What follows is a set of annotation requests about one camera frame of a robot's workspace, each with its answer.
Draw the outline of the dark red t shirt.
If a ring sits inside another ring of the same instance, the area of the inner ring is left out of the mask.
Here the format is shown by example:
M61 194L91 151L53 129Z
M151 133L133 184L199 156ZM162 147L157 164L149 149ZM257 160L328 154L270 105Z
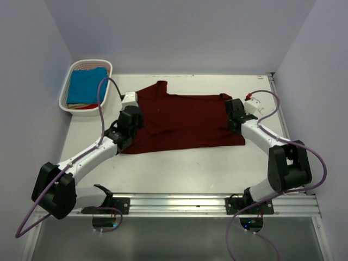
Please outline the dark red t shirt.
M169 94L167 82L158 81L137 96L145 126L124 154L245 145L245 139L228 127L228 94Z

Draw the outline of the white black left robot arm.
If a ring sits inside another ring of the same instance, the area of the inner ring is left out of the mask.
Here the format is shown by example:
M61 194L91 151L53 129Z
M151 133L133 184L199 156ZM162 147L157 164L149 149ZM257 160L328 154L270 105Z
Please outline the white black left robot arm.
M110 212L113 207L110 190L98 184L80 189L76 186L97 166L129 147L144 126L141 109L137 105L126 106L102 138L91 146L66 161L47 162L41 167L32 201L58 220L79 208L95 208L103 214Z

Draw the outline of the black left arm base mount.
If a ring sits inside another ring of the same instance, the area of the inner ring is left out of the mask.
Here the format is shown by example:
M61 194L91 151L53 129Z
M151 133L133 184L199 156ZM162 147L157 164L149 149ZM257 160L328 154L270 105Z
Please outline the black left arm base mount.
M129 209L131 206L131 199L129 197L112 197L106 199L105 202L100 207L86 207L83 208L82 214L117 214L115 210L110 210L106 208L118 209L123 215L129 214Z

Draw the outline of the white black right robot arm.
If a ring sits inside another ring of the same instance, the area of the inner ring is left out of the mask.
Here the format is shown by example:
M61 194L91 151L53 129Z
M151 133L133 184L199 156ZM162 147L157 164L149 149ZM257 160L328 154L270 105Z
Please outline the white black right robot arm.
M267 177L244 190L241 196L232 194L225 199L226 212L244 209L255 213L262 206L261 200L306 185L312 181L307 152L304 148L289 144L269 129L263 131L258 118L248 112L247 103L240 99L225 101L228 126L236 134L251 140L268 156Z

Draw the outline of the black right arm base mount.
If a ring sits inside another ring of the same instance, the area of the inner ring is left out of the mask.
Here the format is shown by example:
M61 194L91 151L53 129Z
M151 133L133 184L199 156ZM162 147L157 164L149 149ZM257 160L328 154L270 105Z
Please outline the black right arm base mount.
M234 215L241 209L247 207L246 203L243 200L243 197L238 194L231 194L225 198L225 210L227 215ZM253 208L247 209L242 214L245 215L257 215L257 214L274 214L274 207L272 201L267 201L260 205L257 205Z

